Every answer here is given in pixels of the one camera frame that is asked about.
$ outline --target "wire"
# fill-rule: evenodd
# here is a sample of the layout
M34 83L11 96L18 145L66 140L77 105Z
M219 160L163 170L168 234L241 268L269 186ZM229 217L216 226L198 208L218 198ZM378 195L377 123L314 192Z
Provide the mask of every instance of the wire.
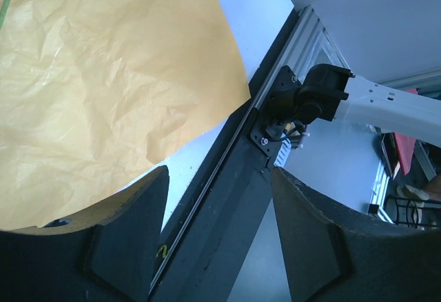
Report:
M280 138L268 138L269 141L271 142L281 142L281 141L285 141L286 139L288 139L291 135L294 134L294 132L297 131L297 127L290 129L284 137L280 137Z

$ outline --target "yellow paper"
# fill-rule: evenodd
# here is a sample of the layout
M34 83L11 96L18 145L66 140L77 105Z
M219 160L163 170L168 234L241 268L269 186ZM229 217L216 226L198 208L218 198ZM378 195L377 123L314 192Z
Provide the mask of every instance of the yellow paper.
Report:
M6 230L110 196L249 98L217 0L12 0L0 82Z

